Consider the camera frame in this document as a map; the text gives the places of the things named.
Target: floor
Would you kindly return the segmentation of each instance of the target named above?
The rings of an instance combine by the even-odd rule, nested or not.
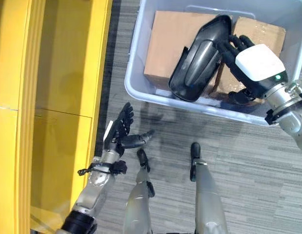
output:
[[[145,146],[156,192],[150,199],[155,234],[194,232],[195,184],[189,180],[194,141],[201,144],[219,188],[230,233],[302,233],[302,153],[279,127],[145,103],[126,93],[123,83],[139,1],[113,3],[96,154],[106,124],[130,101],[135,110],[131,133],[156,131]],[[122,160],[128,171],[117,176],[108,195],[99,233],[122,232],[125,204],[139,170],[136,150],[126,150]]]

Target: plastic storage bin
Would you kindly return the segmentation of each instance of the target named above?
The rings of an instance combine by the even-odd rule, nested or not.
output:
[[[156,89],[143,75],[148,44],[156,11],[229,14],[267,22],[286,29],[280,59],[288,76],[297,80],[302,67],[302,0],[142,0],[133,34],[125,87],[132,97],[161,105],[182,108],[267,126],[268,105],[240,107],[200,97],[196,102],[174,98],[169,91]]]

